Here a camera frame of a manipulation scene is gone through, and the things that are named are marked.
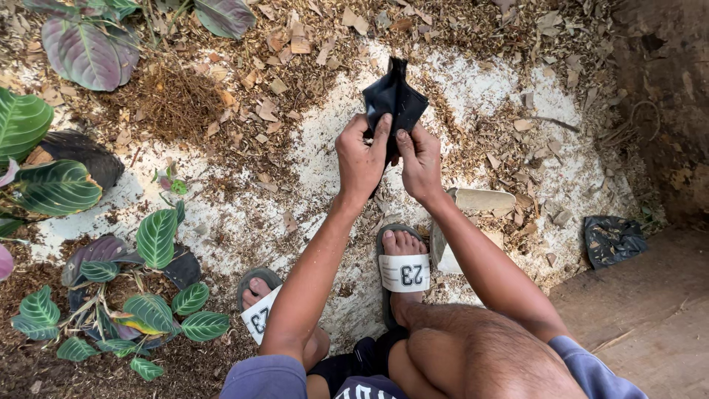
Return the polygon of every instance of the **slide sandal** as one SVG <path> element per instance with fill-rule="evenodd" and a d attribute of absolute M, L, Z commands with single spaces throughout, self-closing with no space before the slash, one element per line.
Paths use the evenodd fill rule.
<path fill-rule="evenodd" d="M 254 277 L 261 278 L 265 281 L 268 288 L 271 288 L 271 292 L 259 300 L 259 302 L 256 302 L 255 305 L 244 310 L 242 295 L 244 291 L 249 290 L 249 282 Z M 253 337 L 259 345 L 263 340 L 264 331 L 266 331 L 266 319 L 268 319 L 268 314 L 271 312 L 271 306 L 273 306 L 273 302 L 276 300 L 276 296 L 281 290 L 282 285 L 283 281 L 269 268 L 251 269 L 246 272 L 241 280 L 239 280 L 236 298 L 239 311 L 241 312 L 241 320 L 244 321 L 246 328 L 248 328 L 249 333 L 251 333 L 251 337 Z"/>
<path fill-rule="evenodd" d="M 418 231 L 403 224 L 387 224 L 376 235 L 376 254 L 379 260 L 381 274 L 381 313 L 387 329 L 398 326 L 391 312 L 389 298 L 391 293 L 415 293 L 426 291 L 431 285 L 431 269 L 428 265 L 428 254 L 389 256 L 384 255 L 384 245 L 381 238 L 387 230 L 408 231 L 409 234 L 423 242 Z"/>

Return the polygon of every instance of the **sleeve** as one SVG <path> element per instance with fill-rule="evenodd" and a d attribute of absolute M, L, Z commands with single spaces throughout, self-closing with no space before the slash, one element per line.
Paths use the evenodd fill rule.
<path fill-rule="evenodd" d="M 616 376 L 573 339 L 560 335 L 552 338 L 549 346 L 559 354 L 589 399 L 647 399 L 637 386 Z"/>
<path fill-rule="evenodd" d="M 219 399 L 307 398 L 306 370 L 286 355 L 257 356 L 229 370 Z"/>

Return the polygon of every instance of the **hand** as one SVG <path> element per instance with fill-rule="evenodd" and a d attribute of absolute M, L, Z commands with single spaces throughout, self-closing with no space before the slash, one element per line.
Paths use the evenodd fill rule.
<path fill-rule="evenodd" d="M 404 130 L 396 132 L 396 145 L 403 158 L 403 186 L 411 197 L 426 206 L 426 203 L 444 193 L 441 186 L 441 142 L 416 123 L 410 136 Z"/>
<path fill-rule="evenodd" d="M 372 146 L 364 143 L 366 130 L 366 116 L 357 114 L 335 139 L 337 161 L 340 164 L 340 196 L 345 203 L 357 207 L 358 211 L 367 203 L 384 171 L 391 114 L 384 114 L 379 119 Z"/>

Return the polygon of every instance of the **white sandal strap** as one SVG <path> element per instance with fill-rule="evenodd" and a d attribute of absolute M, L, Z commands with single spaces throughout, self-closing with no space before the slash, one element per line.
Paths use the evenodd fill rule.
<path fill-rule="evenodd" d="M 248 328 L 249 333 L 251 333 L 251 337 L 254 337 L 258 345 L 261 344 L 264 338 L 266 319 L 268 319 L 273 302 L 276 300 L 276 296 L 281 290 L 281 287 L 283 287 L 283 285 L 276 287 L 270 294 L 263 297 L 259 302 L 256 302 L 256 305 L 251 306 L 241 314 L 241 320 L 244 321 L 246 328 Z"/>
<path fill-rule="evenodd" d="M 428 254 L 379 255 L 381 285 L 393 293 L 426 291 L 431 286 Z"/>

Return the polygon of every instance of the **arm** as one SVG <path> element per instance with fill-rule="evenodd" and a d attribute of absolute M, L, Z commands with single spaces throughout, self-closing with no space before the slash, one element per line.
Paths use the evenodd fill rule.
<path fill-rule="evenodd" d="M 396 141 L 403 158 L 406 192 L 440 226 L 465 278 L 485 306 L 514 319 L 543 342 L 558 335 L 570 336 L 549 298 L 443 191 L 440 141 L 420 124 L 411 137 L 397 133 Z"/>
<path fill-rule="evenodd" d="M 380 118 L 371 147 L 364 144 L 366 130 L 367 120 L 358 114 L 335 140 L 340 193 L 276 297 L 259 355 L 284 354 L 303 362 L 303 349 L 323 313 L 352 224 L 384 170 L 391 115 Z"/>

